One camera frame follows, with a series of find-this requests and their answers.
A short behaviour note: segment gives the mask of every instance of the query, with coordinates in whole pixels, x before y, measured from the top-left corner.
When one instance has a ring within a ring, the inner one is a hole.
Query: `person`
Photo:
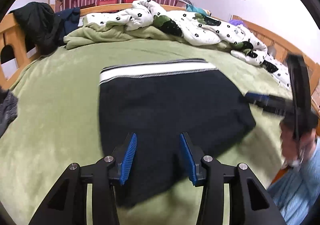
[[[297,160],[293,131],[283,122],[280,128],[282,155],[288,162]],[[299,225],[320,194],[320,139],[316,139],[316,130],[304,134],[300,145],[305,147],[301,166],[286,168],[285,174],[267,189],[288,225]]]

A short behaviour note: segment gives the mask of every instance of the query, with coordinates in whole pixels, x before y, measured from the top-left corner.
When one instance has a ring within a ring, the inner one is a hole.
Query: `black jacket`
[[[11,12],[43,56],[64,45],[63,37],[77,29],[80,18],[80,8],[54,13],[49,4],[37,2]]]
[[[56,50],[63,21],[49,4],[31,2],[11,12],[22,30],[38,46],[41,55],[49,55]]]

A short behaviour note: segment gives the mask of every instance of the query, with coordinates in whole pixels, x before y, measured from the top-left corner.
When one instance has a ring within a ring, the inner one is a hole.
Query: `bed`
[[[96,6],[81,10],[81,15],[130,6]],[[162,6],[166,10],[181,10]],[[253,23],[245,23],[266,44],[270,40],[270,44],[275,45],[280,61],[288,51],[303,54],[276,34]],[[27,56],[24,33],[12,14],[6,15],[0,23],[0,33],[1,46],[12,45],[18,65],[9,79],[0,68],[0,85],[11,88],[19,98],[18,117],[0,139],[0,201],[17,225],[30,221],[44,196],[70,163],[87,165],[102,157],[97,98],[99,72],[103,67],[200,57],[214,63],[242,93],[250,90],[291,97],[290,91],[278,86],[264,69],[218,51],[215,46],[193,47],[170,40],[133,39],[91,44],[68,51],[59,47],[51,56],[39,58],[38,52]],[[319,81],[319,65],[306,55],[304,57],[312,93]],[[256,127],[218,160],[229,165],[247,163],[267,187],[282,164],[280,118],[250,107]],[[120,224],[196,224],[201,195],[201,188],[193,187],[188,179],[182,180],[167,192],[131,209],[119,208]],[[228,187],[225,187],[224,224],[228,224],[228,204]],[[87,223],[92,224],[90,188],[87,206]]]

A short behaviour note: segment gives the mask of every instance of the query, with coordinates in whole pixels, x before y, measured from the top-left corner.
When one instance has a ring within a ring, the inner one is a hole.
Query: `green blanket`
[[[0,139],[0,201],[17,225],[30,221],[70,163],[87,165],[102,157],[98,127],[100,70],[115,64],[179,58],[204,58],[212,62],[243,93],[250,90],[290,97],[290,92],[278,87],[262,68],[225,52],[179,42],[133,39],[73,50],[60,47],[53,55],[31,64],[15,84],[18,117]],[[247,163],[263,185],[268,186],[282,164],[280,118],[261,114],[254,106],[251,110],[257,126],[219,160],[230,165]],[[120,224],[194,225],[201,193],[201,188],[183,180],[132,209],[118,209]],[[226,196],[225,223],[228,202]],[[90,200],[88,206],[88,224],[92,224]]]
[[[154,26],[127,31],[124,25],[116,25],[116,22],[108,22],[104,26],[99,26],[96,23],[84,23],[82,28],[78,28],[69,33],[63,38],[63,41],[66,43],[66,49],[69,50],[99,42],[119,42],[137,38],[151,38],[157,40],[178,41],[185,44],[188,43],[184,38],[168,35]],[[215,45],[207,45],[205,47],[221,51],[231,50],[231,46],[226,41],[222,41]]]

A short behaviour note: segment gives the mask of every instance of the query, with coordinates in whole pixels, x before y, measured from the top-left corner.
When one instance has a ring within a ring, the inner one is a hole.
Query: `teal bag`
[[[203,9],[195,7],[191,4],[186,4],[186,11],[187,12],[197,12],[197,13],[202,14],[203,16],[210,16]]]

